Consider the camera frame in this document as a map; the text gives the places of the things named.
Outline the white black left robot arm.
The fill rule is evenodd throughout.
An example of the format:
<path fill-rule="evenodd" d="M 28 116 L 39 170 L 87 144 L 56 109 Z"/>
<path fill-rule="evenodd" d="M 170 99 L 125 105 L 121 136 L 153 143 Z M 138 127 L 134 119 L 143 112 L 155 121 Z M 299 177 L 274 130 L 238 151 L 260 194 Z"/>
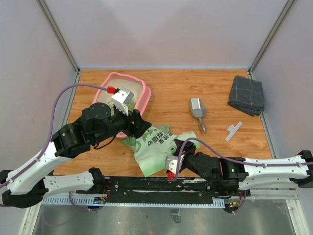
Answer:
<path fill-rule="evenodd" d="M 137 139 L 151 126 L 136 109 L 128 114 L 115 110 L 112 115 L 107 104 L 92 104 L 82 111 L 74 123 L 64 125 L 52 135 L 44 153 L 39 153 L 29 161 L 30 168 L 22 166 L 13 171 L 1 171 L 0 181 L 7 183 L 7 190 L 2 194 L 3 205 L 24 209 L 59 193 L 101 193 L 105 180 L 98 168 L 66 176 L 50 176 L 49 173 L 90 151 L 91 147 L 100 142 L 114 139 L 120 132 Z"/>

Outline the grey metal scoop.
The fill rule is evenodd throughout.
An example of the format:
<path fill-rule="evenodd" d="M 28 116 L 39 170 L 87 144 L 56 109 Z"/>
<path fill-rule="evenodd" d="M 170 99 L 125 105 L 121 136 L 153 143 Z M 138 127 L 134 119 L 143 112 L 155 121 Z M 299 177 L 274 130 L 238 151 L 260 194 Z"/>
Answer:
<path fill-rule="evenodd" d="M 206 115 L 206 109 L 200 98 L 190 99 L 191 114 L 193 117 L 197 118 L 201 124 L 204 133 L 207 132 L 206 126 L 203 122 L 203 118 Z"/>

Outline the white plastic bag clip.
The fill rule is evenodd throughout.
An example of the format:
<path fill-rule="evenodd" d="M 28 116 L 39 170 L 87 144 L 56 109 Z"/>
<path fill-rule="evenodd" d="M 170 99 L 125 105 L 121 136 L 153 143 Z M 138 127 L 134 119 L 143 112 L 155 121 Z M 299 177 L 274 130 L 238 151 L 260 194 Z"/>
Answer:
<path fill-rule="evenodd" d="M 236 125 L 234 125 L 234 124 L 232 124 L 232 125 L 230 125 L 228 128 L 227 128 L 227 132 L 228 132 L 228 135 L 227 135 L 227 137 L 225 138 L 225 140 L 227 141 L 227 142 L 229 142 L 231 139 L 232 139 L 232 137 L 236 134 L 236 132 L 240 129 L 240 127 L 242 126 L 242 122 L 241 121 L 239 121 Z"/>

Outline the pink litter box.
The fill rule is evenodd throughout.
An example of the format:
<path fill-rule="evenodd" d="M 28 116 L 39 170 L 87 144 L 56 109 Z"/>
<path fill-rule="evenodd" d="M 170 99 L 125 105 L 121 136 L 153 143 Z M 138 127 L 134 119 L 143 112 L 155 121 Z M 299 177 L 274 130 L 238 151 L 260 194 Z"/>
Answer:
<path fill-rule="evenodd" d="M 141 116 L 150 96 L 151 89 L 143 80 L 111 72 L 98 89 L 91 105 L 96 108 L 95 116 L 100 118 L 96 124 L 101 128 L 95 132 L 97 141 L 110 137 L 141 137 L 152 126 Z"/>

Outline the green cat litter bag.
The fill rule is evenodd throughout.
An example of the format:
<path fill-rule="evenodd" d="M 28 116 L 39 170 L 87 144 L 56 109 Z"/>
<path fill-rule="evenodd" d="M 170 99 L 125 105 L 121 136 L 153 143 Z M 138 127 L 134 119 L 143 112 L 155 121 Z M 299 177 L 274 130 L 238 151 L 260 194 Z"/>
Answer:
<path fill-rule="evenodd" d="M 122 141 L 134 152 L 134 158 L 145 177 L 165 168 L 166 157 L 177 149 L 175 139 L 184 141 L 196 137 L 193 131 L 175 135 L 170 133 L 170 129 L 168 125 L 151 126 L 140 138 L 127 137 Z"/>

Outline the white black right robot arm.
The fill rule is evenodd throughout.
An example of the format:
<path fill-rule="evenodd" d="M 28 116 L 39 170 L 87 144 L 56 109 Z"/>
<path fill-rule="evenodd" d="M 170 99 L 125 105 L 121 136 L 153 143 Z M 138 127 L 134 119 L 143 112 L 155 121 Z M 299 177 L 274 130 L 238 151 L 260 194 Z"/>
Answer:
<path fill-rule="evenodd" d="M 196 152 L 194 138 L 175 140 L 176 151 L 166 158 L 168 178 L 188 169 L 207 182 L 214 195 L 236 195 L 257 188 L 312 188 L 313 155 L 303 150 L 283 159 L 209 156 Z"/>

